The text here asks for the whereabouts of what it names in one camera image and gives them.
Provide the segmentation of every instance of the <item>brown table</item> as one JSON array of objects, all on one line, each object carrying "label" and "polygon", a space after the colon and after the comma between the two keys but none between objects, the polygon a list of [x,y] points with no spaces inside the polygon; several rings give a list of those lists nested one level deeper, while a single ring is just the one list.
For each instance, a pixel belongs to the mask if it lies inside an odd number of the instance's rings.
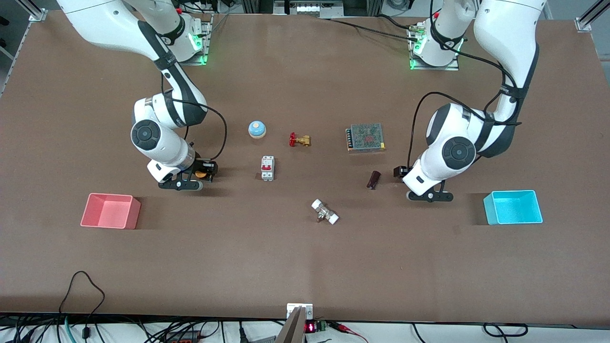
[{"label": "brown table", "polygon": [[[62,13],[32,25],[0,101],[0,310],[56,311],[83,269],[106,291],[101,312],[282,317],[303,301],[335,319],[610,324],[610,92],[589,34],[539,23],[511,148],[450,179],[452,203],[428,204],[392,178],[417,101],[438,90],[482,108],[499,72],[468,59],[411,71],[404,41],[308,16],[234,15],[216,33],[209,64],[186,70],[229,138],[218,178],[192,193],[158,189],[129,140],[134,101],[159,92],[153,64],[88,44]],[[464,49],[486,56],[474,39]],[[422,106],[416,155],[445,103]],[[252,120],[267,124],[262,140]],[[349,155],[345,128],[371,122],[387,151]],[[289,147],[292,131],[312,146]],[[216,153],[221,121],[189,138]],[[254,177],[266,154],[273,182]],[[544,224],[486,225],[482,198],[503,189],[536,190]],[[80,227],[90,192],[140,199],[138,229]],[[336,225],[315,222],[316,198]],[[66,311],[99,301],[84,278],[73,296]]]}]

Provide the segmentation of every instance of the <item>black cable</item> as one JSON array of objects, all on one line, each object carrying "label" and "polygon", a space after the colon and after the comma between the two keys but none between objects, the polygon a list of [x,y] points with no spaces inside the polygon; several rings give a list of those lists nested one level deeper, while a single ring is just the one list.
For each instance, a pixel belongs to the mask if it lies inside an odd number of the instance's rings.
[{"label": "black cable", "polygon": [[183,325],[184,325],[184,322],[178,322],[178,323],[172,322],[165,329],[162,329],[162,330],[158,331],[157,333],[154,333],[153,335],[151,335],[151,337],[148,338],[147,340],[145,340],[144,343],[153,343],[155,340],[161,341],[162,336],[166,336],[166,334],[168,332],[171,332],[173,329],[179,328]]},{"label": "black cable", "polygon": [[140,328],[144,331],[144,333],[146,334],[147,338],[151,337],[151,334],[148,332],[148,330],[146,329],[146,327],[144,326],[144,323],[142,323],[142,320],[140,318],[138,318],[138,322],[140,323]]},{"label": "black cable", "polygon": [[483,108],[483,113],[487,113],[487,109],[489,108],[489,106],[492,104],[492,102],[494,102],[500,95],[502,94],[502,91],[499,90],[498,93],[496,93],[496,95],[485,105],[485,108]]},{"label": "black cable", "polygon": [[[98,291],[99,291],[99,292],[102,294],[102,300],[101,300],[101,301],[98,303],[98,305],[97,305],[97,306],[95,306],[95,308],[94,308],[94,309],[93,309],[93,310],[92,310],[92,311],[89,313],[89,315],[88,315],[88,316],[87,316],[87,318],[85,319],[85,328],[87,328],[87,325],[88,325],[88,323],[89,323],[89,318],[91,318],[91,316],[93,315],[93,313],[94,313],[95,311],[97,311],[97,310],[98,310],[98,308],[99,308],[100,306],[102,306],[102,304],[104,303],[104,300],[106,299],[106,293],[104,293],[104,291],[103,291],[101,288],[99,288],[99,287],[98,287],[98,285],[96,285],[96,284],[93,282],[93,280],[91,280],[91,277],[89,276],[89,274],[87,274],[87,272],[85,272],[84,270],[79,270],[78,272],[76,272],[76,273],[74,273],[74,274],[72,275],[72,279],[70,279],[70,285],[68,286],[68,291],[66,292],[66,295],[63,297],[62,302],[59,304],[59,309],[57,310],[57,312],[59,312],[60,314],[62,313],[62,307],[63,307],[64,303],[66,302],[66,299],[68,299],[68,295],[70,294],[70,290],[72,290],[72,284],[74,283],[74,279],[75,279],[76,275],[78,275],[78,274],[80,274],[80,273],[81,273],[81,274],[84,274],[84,275],[87,277],[87,279],[89,280],[89,283],[90,283],[90,284],[91,284],[91,285],[92,285],[92,286],[93,286],[95,289],[97,289],[97,290],[98,290]],[[87,336],[85,336],[85,338],[84,338],[84,339],[85,339],[85,343],[87,343],[87,339],[88,339],[88,337],[87,337]]]},{"label": "black cable", "polygon": [[[493,334],[493,333],[489,332],[489,330],[487,329],[487,326],[494,327],[496,330],[498,330],[498,332],[500,334]],[[495,338],[502,338],[502,339],[504,339],[504,343],[508,343],[508,337],[511,337],[511,338],[523,337],[526,334],[528,334],[528,332],[529,332],[529,327],[526,324],[521,324],[521,325],[516,325],[516,326],[520,327],[520,328],[524,328],[525,330],[523,330],[522,333],[507,334],[507,333],[504,333],[504,331],[500,328],[500,326],[498,326],[495,323],[483,323],[483,331],[485,331],[485,333],[488,334],[489,336],[492,336]]]},{"label": "black cable", "polygon": [[413,329],[415,330],[415,334],[417,335],[417,338],[420,340],[420,342],[426,343],[426,341],[424,341],[422,336],[419,334],[419,331],[417,331],[417,327],[415,326],[415,323],[411,323],[411,325],[413,325]]},{"label": "black cable", "polygon": [[216,324],[217,324],[216,329],[211,334],[208,334],[207,336],[203,335],[203,334],[201,334],[201,330],[203,330],[203,326],[205,326],[207,323],[209,323],[209,322],[203,323],[203,325],[199,329],[199,336],[201,339],[212,337],[216,332],[218,332],[218,329],[220,328],[220,322],[216,322]]},{"label": "black cable", "polygon": [[380,13],[380,14],[378,14],[376,16],[379,17],[379,18],[385,18],[385,19],[389,20],[392,24],[394,24],[394,26],[398,26],[401,29],[408,30],[409,26],[412,26],[412,25],[406,25],[405,26],[405,25],[402,25],[402,24],[398,24],[391,16],[388,16],[388,15],[385,15],[385,14],[381,14]]},{"label": "black cable", "polygon": [[344,25],[349,25],[349,26],[353,26],[356,27],[358,29],[363,29],[366,31],[370,31],[370,32],[374,32],[376,34],[380,34],[380,35],[386,35],[386,36],[390,36],[390,37],[395,37],[395,38],[400,38],[400,39],[406,39],[406,40],[410,40],[412,42],[417,42],[416,38],[413,37],[407,37],[407,36],[401,36],[401,35],[395,35],[395,34],[390,34],[388,32],[383,32],[383,31],[379,31],[379,30],[375,30],[375,29],[371,29],[369,27],[364,27],[364,26],[360,26],[360,25],[356,25],[356,24],[352,24],[352,23],[347,23],[345,21],[340,21],[340,20],[331,20],[331,19],[325,19],[328,21],[332,21],[333,23],[340,23],[340,24],[344,24]]},{"label": "black cable", "polygon": [[58,314],[58,315],[57,315],[57,325],[56,325],[56,327],[55,327],[56,334],[57,334],[57,342],[58,342],[58,343],[62,343],[62,338],[59,336],[59,325],[60,325],[60,321],[61,321],[61,319],[62,319],[62,315],[61,315],[61,314]]},{"label": "black cable", "polygon": [[198,4],[195,4],[192,1],[189,1],[189,2],[193,5],[195,5],[195,7],[197,7],[197,8],[187,5],[186,1],[177,1],[177,2],[178,2],[178,4],[183,5],[184,8],[186,8],[186,9],[199,10],[201,13],[204,13],[204,10]]},{"label": "black cable", "polygon": [[220,332],[223,334],[223,343],[227,343],[224,339],[224,322],[220,322]]},{"label": "black cable", "polygon": [[102,343],[106,343],[106,341],[104,340],[104,337],[102,337],[102,333],[100,332],[100,330],[98,328],[98,323],[94,322],[93,324],[95,325],[95,331],[98,332],[99,340],[102,341]]},{"label": "black cable", "polygon": [[[223,153],[224,146],[225,146],[225,144],[226,144],[226,142],[227,142],[227,133],[228,133],[228,127],[227,127],[227,121],[224,119],[223,115],[222,115],[222,114],[220,114],[220,112],[219,112],[219,111],[217,111],[217,110],[215,110],[215,109],[211,108],[211,107],[210,107],[210,106],[208,106],[208,105],[204,105],[204,104],[196,103],[196,102],[193,102],[193,101],[184,101],[184,100],[178,100],[178,99],[174,99],[174,98],[172,98],[172,97],[168,96],[167,94],[165,94],[165,90],[164,90],[164,88],[163,88],[163,80],[165,80],[165,77],[163,76],[163,73],[161,73],[161,94],[163,94],[163,96],[164,96],[165,98],[167,98],[167,99],[171,99],[172,101],[177,102],[177,103],[189,104],[189,105],[194,105],[194,106],[203,107],[203,108],[205,108],[205,109],[209,109],[209,110],[211,110],[212,112],[216,113],[216,114],[217,114],[217,115],[220,117],[220,120],[222,120],[222,121],[223,121],[223,124],[224,124],[224,138],[223,138],[223,144],[222,144],[222,146],[220,147],[220,151],[218,151],[218,153],[217,153],[217,154],[216,154],[214,157],[211,157],[211,158],[204,158],[204,160],[213,161],[213,160],[215,160],[216,158],[218,158],[218,156],[220,156],[220,154],[221,154],[221,153]],[[186,132],[186,133],[185,133],[185,135],[184,135],[184,139],[186,139],[187,134],[188,134],[188,126],[187,126],[187,132]]]},{"label": "black cable", "polygon": [[498,63],[493,63],[492,61],[487,60],[487,59],[484,59],[484,58],[482,58],[482,57],[474,56],[474,55],[471,55],[471,54],[467,54],[467,53],[465,53],[465,52],[461,52],[461,51],[455,50],[454,48],[452,48],[452,47],[448,46],[448,45],[447,45],[445,42],[443,42],[443,41],[442,41],[442,40],[441,40],[441,39],[440,39],[440,38],[437,36],[436,26],[435,26],[435,24],[434,24],[434,18],[433,18],[433,16],[434,16],[434,12],[432,11],[432,9],[433,9],[433,5],[434,5],[434,0],[431,0],[431,1],[430,1],[430,17],[429,17],[429,19],[430,19],[430,33],[432,33],[432,37],[434,38],[434,40],[435,40],[435,41],[437,41],[437,42],[439,42],[439,43],[443,44],[443,47],[445,47],[445,48],[447,48],[447,49],[449,49],[449,50],[451,50],[451,51],[455,52],[456,54],[462,55],[462,56],[464,56],[464,57],[471,58],[471,59],[473,59],[473,60],[477,60],[477,61],[480,61],[480,62],[487,63],[487,64],[489,64],[489,65],[491,65],[491,66],[493,66],[493,67],[495,67],[495,68],[499,69],[499,70],[502,72],[502,75],[506,75],[506,76],[507,76],[507,77],[508,77],[508,78],[511,80],[511,82],[512,82],[512,86],[513,86],[513,87],[516,87],[516,86],[517,86],[517,83],[515,82],[515,79],[512,77],[512,75],[511,75],[511,74],[510,74],[508,71],[506,71],[506,69],[504,69],[504,67],[502,67],[500,64],[498,64]]}]

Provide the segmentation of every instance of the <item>power cord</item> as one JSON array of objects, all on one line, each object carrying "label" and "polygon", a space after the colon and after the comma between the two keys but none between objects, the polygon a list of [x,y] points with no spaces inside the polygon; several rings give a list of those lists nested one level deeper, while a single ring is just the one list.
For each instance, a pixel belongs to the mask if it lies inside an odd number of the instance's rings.
[{"label": "power cord", "polygon": [[243,329],[242,321],[239,321],[239,343],[250,343],[246,337],[246,331]]},{"label": "power cord", "polygon": [[376,34],[380,34],[380,35],[386,35],[386,36],[389,36],[389,37],[395,37],[395,38],[410,40],[412,42],[417,42],[417,39],[414,38],[414,37],[395,35],[395,34],[391,34],[391,33],[388,33],[388,32],[383,32],[383,31],[371,29],[370,27],[364,27],[364,26],[360,26],[360,25],[357,25],[357,24],[347,23],[346,21],[332,20],[332,19],[324,19],[324,20],[332,21],[333,23],[340,23],[340,24],[352,26],[352,27],[355,27],[357,29],[363,29],[363,30],[366,30],[366,31],[374,32]]},{"label": "power cord", "polygon": [[[102,289],[101,289],[101,288],[100,288],[98,285],[96,285],[96,284],[93,282],[93,280],[91,280],[91,277],[89,276],[89,274],[87,274],[87,272],[85,272],[84,270],[79,270],[78,272],[76,272],[76,273],[74,273],[74,274],[72,275],[72,279],[70,279],[70,285],[68,286],[68,291],[66,292],[66,295],[63,297],[62,302],[59,304],[59,309],[57,309],[57,312],[59,313],[59,316],[61,316],[61,314],[62,314],[62,307],[64,306],[64,304],[65,304],[66,300],[68,299],[68,295],[70,294],[70,290],[72,290],[72,285],[74,284],[74,279],[75,279],[76,275],[78,275],[78,274],[84,274],[84,275],[87,277],[87,279],[89,280],[89,283],[90,283],[90,284],[91,284],[91,285],[92,285],[92,286],[93,286],[95,289],[97,289],[97,290],[99,291],[99,293],[102,295],[102,300],[101,300],[101,301],[98,303],[98,305],[97,305],[97,306],[95,306],[95,308],[94,308],[94,309],[93,309],[93,310],[92,310],[92,311],[89,313],[89,315],[87,316],[87,318],[86,318],[86,320],[85,320],[85,327],[82,329],[82,337],[83,337],[83,339],[85,340],[85,343],[87,343],[87,339],[88,339],[88,338],[89,338],[89,336],[90,336],[90,329],[89,329],[89,327],[87,326],[87,325],[88,325],[88,323],[89,323],[89,319],[91,318],[91,316],[93,315],[93,313],[94,313],[95,311],[97,311],[97,310],[98,310],[98,308],[99,308],[100,306],[102,306],[102,304],[104,303],[104,300],[106,299],[106,293],[104,293],[104,291],[103,291],[103,290],[102,290]],[[67,332],[68,332],[68,338],[70,338],[70,340],[71,340],[73,343],[75,343],[75,342],[74,342],[74,337],[72,337],[72,332],[70,331],[70,328],[69,328],[69,326],[68,326],[68,324],[67,324],[67,323],[68,323],[68,316],[65,316],[65,319],[64,319],[64,324],[66,325],[66,330],[67,330]],[[58,323],[57,323],[57,338],[59,339],[59,318],[58,318]]]},{"label": "power cord", "polygon": [[385,14],[381,14],[381,13],[376,15],[376,17],[378,17],[378,18],[385,18],[385,19],[389,20],[392,24],[394,24],[394,26],[400,27],[401,29],[405,29],[405,30],[408,30],[409,26],[413,26],[413,25],[398,24],[398,22],[396,22],[391,16],[388,16],[388,15],[385,15]]},{"label": "power cord", "polygon": [[[223,144],[222,144],[222,146],[220,147],[220,151],[218,151],[218,153],[217,153],[217,154],[216,154],[214,157],[211,157],[211,158],[204,158],[204,160],[207,160],[207,161],[213,161],[213,160],[215,160],[216,158],[218,158],[218,157],[220,156],[220,154],[222,154],[222,153],[223,153],[224,146],[225,146],[225,144],[227,143],[227,133],[228,133],[227,121],[224,119],[223,115],[222,115],[222,114],[220,114],[220,112],[219,112],[219,111],[217,111],[217,110],[215,110],[215,109],[211,108],[211,107],[210,107],[210,106],[208,106],[208,105],[200,104],[200,103],[197,103],[197,102],[194,102],[194,101],[184,101],[184,100],[178,100],[178,99],[174,99],[174,98],[172,98],[172,97],[171,97],[171,96],[169,96],[167,93],[165,93],[164,84],[163,84],[163,81],[164,81],[164,80],[165,80],[165,77],[163,76],[163,73],[161,73],[161,94],[163,94],[163,96],[164,96],[166,99],[170,99],[170,100],[172,100],[172,101],[174,101],[174,102],[176,102],[176,103],[189,104],[189,105],[194,105],[194,106],[203,107],[203,108],[205,108],[205,109],[209,109],[209,110],[211,110],[212,112],[216,113],[216,114],[217,114],[217,115],[220,117],[220,120],[222,120],[222,121],[223,121],[223,124],[224,124],[224,138],[223,138]],[[188,126],[187,126],[186,132],[185,132],[185,134],[184,134],[184,140],[186,140],[187,135],[188,135]]]},{"label": "power cord", "polygon": [[218,332],[218,329],[220,328],[220,322],[216,322],[216,324],[217,324],[216,325],[216,329],[214,329],[214,331],[211,334],[208,334],[208,335],[202,334],[201,331],[203,330],[203,327],[205,327],[207,323],[209,323],[209,322],[203,323],[203,325],[199,329],[199,335],[197,335],[198,339],[204,339],[204,338],[212,337],[216,332]]},{"label": "power cord", "polygon": [[417,326],[415,325],[415,323],[411,323],[411,325],[413,325],[413,330],[415,330],[415,334],[417,335],[417,339],[419,339],[421,343],[426,343],[426,341],[424,341],[422,336],[419,334],[419,331],[417,331]]},{"label": "power cord", "polygon": [[220,322],[220,332],[223,334],[223,343],[226,343],[225,339],[224,339],[224,323]]},{"label": "power cord", "polygon": [[[494,333],[489,332],[489,330],[487,329],[488,326],[494,327],[496,330],[498,330],[499,334],[494,334]],[[528,334],[529,327],[526,324],[517,325],[517,326],[522,327],[525,330],[522,333],[507,334],[507,333],[504,333],[504,331],[497,324],[483,323],[483,331],[485,331],[485,333],[488,334],[489,336],[492,336],[495,338],[502,338],[502,339],[504,339],[504,343],[508,343],[508,337],[517,338],[517,337],[523,337],[526,334]]]}]

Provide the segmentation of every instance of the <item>electrical wire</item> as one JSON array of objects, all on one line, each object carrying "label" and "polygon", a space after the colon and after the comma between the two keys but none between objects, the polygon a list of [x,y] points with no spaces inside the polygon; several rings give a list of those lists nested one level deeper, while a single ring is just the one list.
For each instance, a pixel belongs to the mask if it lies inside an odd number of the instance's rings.
[{"label": "electrical wire", "polygon": [[362,337],[362,335],[359,334],[359,333],[355,333],[355,332],[352,331],[352,332],[349,332],[349,334],[353,334],[354,336],[358,336],[358,337],[362,338],[366,343],[368,343],[368,340],[366,338]]},{"label": "electrical wire", "polygon": [[68,333],[68,338],[70,339],[70,342],[76,343],[76,340],[74,339],[74,336],[72,335],[72,331],[70,330],[70,325],[68,324],[68,316],[64,317],[63,326],[65,326],[65,328],[66,328],[66,333]]},{"label": "electrical wire", "polygon": [[221,20],[218,22],[218,24],[216,24],[216,25],[215,25],[215,26],[212,28],[212,30],[210,31],[210,35],[212,34],[212,32],[216,31],[216,29],[218,29],[218,28],[220,27],[220,25],[221,25],[222,23],[224,23],[224,21],[225,21],[225,20],[227,20],[227,18],[229,17],[229,14],[231,14],[231,10],[232,10],[232,8],[231,8],[231,7],[229,7],[229,8],[227,9],[227,13],[224,15],[224,17],[223,17],[223,18],[222,18],[222,19],[221,19]]},{"label": "electrical wire", "polygon": [[68,295],[70,294],[70,290],[72,290],[72,285],[74,284],[74,278],[76,277],[76,275],[78,274],[84,274],[87,279],[89,280],[89,283],[99,291],[99,293],[102,295],[102,300],[98,303],[97,306],[95,306],[95,308],[93,309],[93,311],[91,311],[91,313],[87,316],[87,318],[91,317],[91,315],[97,311],[97,309],[102,306],[102,304],[104,303],[104,300],[106,299],[106,293],[104,293],[104,291],[99,288],[98,285],[96,285],[93,280],[91,280],[91,277],[89,276],[89,274],[87,274],[87,272],[85,272],[84,270],[79,270],[78,272],[74,273],[72,275],[72,279],[70,279],[70,285],[68,286],[68,291],[66,292],[66,295],[63,297],[62,302],[59,304],[59,309],[57,309],[57,312],[59,312],[59,314],[62,314],[62,307],[64,306],[66,300],[68,299]]},{"label": "electrical wire", "polygon": [[[99,293],[102,295],[102,300],[101,300],[101,301],[98,303],[98,305],[97,305],[97,306],[95,306],[95,308],[94,308],[94,309],[93,309],[93,310],[92,310],[92,311],[89,313],[89,315],[88,315],[88,316],[87,316],[87,318],[85,319],[85,327],[87,328],[87,325],[88,325],[88,323],[89,323],[89,319],[91,318],[91,316],[93,315],[93,313],[94,313],[95,311],[97,311],[97,310],[98,310],[98,308],[99,308],[100,306],[102,306],[102,304],[104,303],[104,300],[106,299],[106,293],[104,293],[104,291],[103,291],[101,288],[99,288],[99,287],[98,287],[98,285],[96,285],[96,284],[93,282],[93,280],[91,280],[91,277],[89,276],[89,274],[87,274],[87,272],[85,272],[84,270],[79,270],[78,272],[76,272],[76,273],[74,273],[74,274],[72,275],[72,279],[70,279],[70,285],[68,286],[68,291],[66,292],[66,295],[63,297],[62,302],[59,304],[59,309],[57,310],[57,312],[59,312],[59,314],[61,314],[61,313],[62,313],[62,307],[63,307],[63,305],[65,304],[66,299],[68,298],[68,295],[70,294],[70,290],[72,290],[72,284],[74,283],[74,279],[75,279],[76,275],[78,275],[78,274],[84,274],[84,275],[87,277],[87,279],[89,280],[89,283],[90,283],[90,284],[91,284],[91,285],[92,285],[92,286],[93,286],[95,289],[97,289],[97,290],[99,291]],[[69,335],[68,335],[68,336],[70,336],[70,335],[71,335],[70,328],[69,328],[69,327],[66,327],[66,330],[68,330],[68,333],[69,333]]]},{"label": "electrical wire", "polygon": [[223,343],[226,343],[225,339],[224,339],[224,323],[220,322],[220,332],[223,334]]},{"label": "electrical wire", "polygon": [[[204,11],[204,10],[203,10],[203,9],[202,9],[202,8],[201,8],[199,5],[198,5],[198,4],[196,4],[194,1],[185,1],[185,0],[183,0],[183,1],[179,1],[179,0],[176,0],[176,2],[177,2],[178,4],[180,4],[180,5],[183,5],[183,6],[184,6],[184,8],[186,8],[186,9],[190,9],[190,10],[198,10],[198,11],[200,11],[201,13],[204,13],[204,12],[205,12],[205,11]],[[187,2],[189,2],[189,3],[193,4],[193,5],[195,5],[195,7],[192,7],[192,6],[187,5]]]},{"label": "electrical wire", "polygon": [[417,326],[415,325],[415,323],[411,323],[411,325],[413,325],[413,329],[415,330],[415,334],[417,335],[417,339],[419,339],[421,343],[426,343],[426,341],[424,341],[422,336],[419,334],[419,331],[417,331]]},{"label": "electrical wire", "polygon": [[356,24],[352,24],[352,23],[347,23],[346,21],[332,20],[332,19],[325,19],[325,20],[332,21],[333,23],[340,23],[340,24],[344,24],[344,25],[348,25],[348,26],[353,26],[353,27],[355,27],[357,29],[363,29],[363,30],[366,30],[366,31],[374,32],[376,34],[380,34],[380,35],[386,35],[386,36],[389,36],[389,37],[395,37],[395,38],[410,40],[412,42],[417,42],[417,39],[414,38],[414,37],[407,37],[407,36],[390,34],[388,32],[383,32],[383,31],[371,29],[370,27],[364,27],[364,26],[360,26],[360,25],[356,25]]},{"label": "electrical wire", "polygon": [[99,336],[99,340],[102,341],[102,343],[106,343],[106,341],[104,340],[104,337],[102,336],[102,333],[100,332],[99,328],[98,328],[98,323],[95,322],[95,331],[98,332],[98,336]]},{"label": "electrical wire", "polygon": [[412,25],[398,24],[398,22],[396,22],[391,16],[388,16],[388,15],[385,15],[385,14],[381,14],[380,13],[380,14],[376,15],[376,17],[378,17],[378,18],[385,18],[385,19],[389,20],[392,24],[394,24],[394,26],[400,27],[401,29],[408,30],[409,26],[412,26]]},{"label": "electrical wire", "polygon": [[[196,103],[196,102],[194,102],[194,101],[184,101],[184,100],[178,100],[178,99],[174,99],[174,98],[172,98],[172,97],[168,96],[168,95],[165,93],[165,89],[164,89],[164,85],[163,85],[163,81],[164,81],[164,80],[165,80],[165,77],[163,76],[163,73],[161,73],[161,94],[163,94],[163,96],[164,96],[166,99],[170,99],[170,100],[172,100],[172,101],[174,101],[174,102],[176,102],[176,103],[189,104],[189,105],[194,105],[194,106],[203,107],[203,108],[205,108],[205,109],[209,109],[209,110],[211,110],[212,112],[216,113],[216,114],[217,114],[217,115],[220,117],[220,120],[222,120],[222,121],[223,121],[223,124],[224,124],[224,138],[223,138],[223,144],[222,144],[222,146],[220,147],[220,151],[218,151],[218,153],[217,153],[216,155],[214,155],[214,157],[211,157],[211,158],[203,158],[203,159],[202,159],[202,160],[207,160],[207,161],[213,161],[213,160],[215,160],[216,158],[218,158],[218,157],[220,156],[220,154],[222,154],[222,153],[223,153],[224,146],[225,146],[225,145],[226,145],[226,143],[227,143],[227,134],[228,134],[228,126],[227,126],[227,121],[224,119],[223,115],[222,115],[222,114],[220,114],[220,112],[219,112],[219,111],[217,111],[217,110],[215,110],[215,109],[211,108],[211,107],[210,107],[210,106],[208,106],[208,105],[204,105],[204,104]],[[186,133],[184,134],[184,139],[185,139],[185,140],[186,140],[187,134],[188,134],[188,126],[187,126],[187,131],[186,131]]]},{"label": "electrical wire", "polygon": [[203,323],[203,325],[199,329],[199,339],[205,339],[205,338],[212,337],[216,332],[218,332],[218,329],[220,328],[220,321],[216,321],[216,324],[217,324],[216,329],[211,334],[204,335],[201,333],[201,330],[203,330],[203,327],[205,327],[207,323],[209,323],[209,322]]},{"label": "electrical wire", "polygon": [[[498,330],[499,334],[494,334],[494,333],[489,332],[489,330],[487,329],[487,326],[494,327],[496,330]],[[528,334],[529,327],[526,324],[521,324],[521,325],[517,325],[517,326],[524,328],[525,330],[522,333],[507,334],[507,333],[504,333],[504,331],[497,324],[483,323],[483,331],[485,331],[485,333],[488,334],[489,336],[492,336],[494,338],[502,338],[504,340],[504,343],[508,343],[508,337],[517,338],[517,337],[523,337],[526,334]]]}]

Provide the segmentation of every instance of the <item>white robotic arm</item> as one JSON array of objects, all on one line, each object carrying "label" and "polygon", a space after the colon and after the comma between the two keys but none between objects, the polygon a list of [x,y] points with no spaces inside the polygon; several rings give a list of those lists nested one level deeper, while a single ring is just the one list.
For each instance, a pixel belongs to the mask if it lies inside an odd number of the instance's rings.
[{"label": "white robotic arm", "polygon": [[[203,184],[199,180],[172,180],[187,170],[190,175],[198,173],[211,181],[217,171],[216,164],[201,162],[195,150],[173,131],[201,123],[207,113],[205,98],[184,73],[171,50],[180,51],[182,58],[190,54],[189,47],[193,50],[193,45],[185,42],[189,38],[186,20],[165,1],[128,1],[159,30],[166,32],[159,35],[149,23],[136,19],[121,0],[58,0],[58,3],[87,41],[105,49],[148,57],[172,86],[166,94],[138,100],[132,116],[132,143],[152,160],[148,170],[159,182],[159,187],[201,189]],[[164,41],[172,45],[168,48]]]},{"label": "white robotic arm", "polygon": [[[453,6],[450,11],[465,11],[455,6],[457,0],[445,0],[445,4],[448,3]],[[468,1],[461,1],[461,4],[471,5]],[[510,146],[537,63],[536,23],[543,7],[544,2],[534,0],[483,0],[481,3],[475,20],[475,37],[510,76],[504,77],[494,112],[473,110],[473,114],[460,105],[447,104],[432,116],[426,132],[428,149],[405,175],[400,175],[413,193],[423,197],[422,200],[437,195],[433,190],[436,184],[466,171],[477,154],[494,157]],[[428,42],[428,46],[433,49],[439,45]],[[439,48],[437,51],[441,55],[437,60],[447,59],[445,50]]]}]

